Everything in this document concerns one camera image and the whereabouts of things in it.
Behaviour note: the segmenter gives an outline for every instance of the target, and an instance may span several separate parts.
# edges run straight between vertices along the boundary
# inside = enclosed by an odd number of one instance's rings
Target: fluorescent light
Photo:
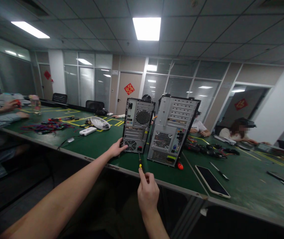
[[[9,53],[9,54],[12,54],[12,55],[17,55],[17,53],[15,53],[15,52],[13,52],[13,51],[7,51],[7,50],[6,50],[6,52]]]
[[[37,38],[50,38],[48,35],[44,34],[43,32],[39,31],[37,28],[31,26],[26,22],[11,22],[11,23],[21,28],[22,30],[25,30],[31,35],[34,35]]]
[[[81,63],[85,64],[85,65],[92,65],[90,62],[88,62],[88,61],[85,60],[85,59],[77,58],[77,60],[80,61]]]
[[[234,90],[234,91],[232,91],[232,92],[243,92],[243,91],[245,91],[245,90]]]
[[[213,88],[212,86],[201,86],[199,88],[202,88],[202,89],[210,89],[210,88]]]
[[[148,71],[157,71],[157,65],[147,65]]]
[[[161,18],[133,18],[138,40],[159,40]]]

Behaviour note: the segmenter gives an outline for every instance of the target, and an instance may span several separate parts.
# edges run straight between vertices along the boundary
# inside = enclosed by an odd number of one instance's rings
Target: white fan
[[[90,118],[90,121],[98,129],[107,130],[111,127],[108,122],[106,122],[104,119],[101,119],[100,117],[92,116]]]

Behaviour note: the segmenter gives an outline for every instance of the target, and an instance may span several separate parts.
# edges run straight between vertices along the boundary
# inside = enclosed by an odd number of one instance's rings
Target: doorway
[[[43,97],[45,100],[52,100],[53,88],[52,88],[51,77],[49,79],[45,77],[46,71],[50,73],[50,66],[39,64],[39,69],[40,69],[41,83],[43,88]]]
[[[142,74],[120,73],[116,114],[125,114],[127,98],[139,97]]]

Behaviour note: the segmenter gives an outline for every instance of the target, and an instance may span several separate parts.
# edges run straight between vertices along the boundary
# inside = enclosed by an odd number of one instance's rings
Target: power supply fan grille
[[[135,150],[136,149],[136,142],[135,141],[126,141],[125,145],[128,145],[128,150]]]
[[[141,110],[136,114],[136,120],[140,124],[145,124],[150,121],[150,114],[146,110]]]
[[[155,135],[154,139],[155,139],[154,140],[155,145],[161,148],[168,147],[169,144],[171,143],[171,138],[169,137],[169,135],[162,132]]]

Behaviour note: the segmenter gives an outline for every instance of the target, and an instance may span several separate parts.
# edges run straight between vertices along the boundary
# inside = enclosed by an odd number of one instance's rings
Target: ceiling
[[[1,38],[27,49],[284,64],[284,7],[260,7],[265,0],[33,1],[49,16],[0,0]],[[138,41],[132,17],[161,17],[159,41]],[[10,21],[26,21],[50,39]]]

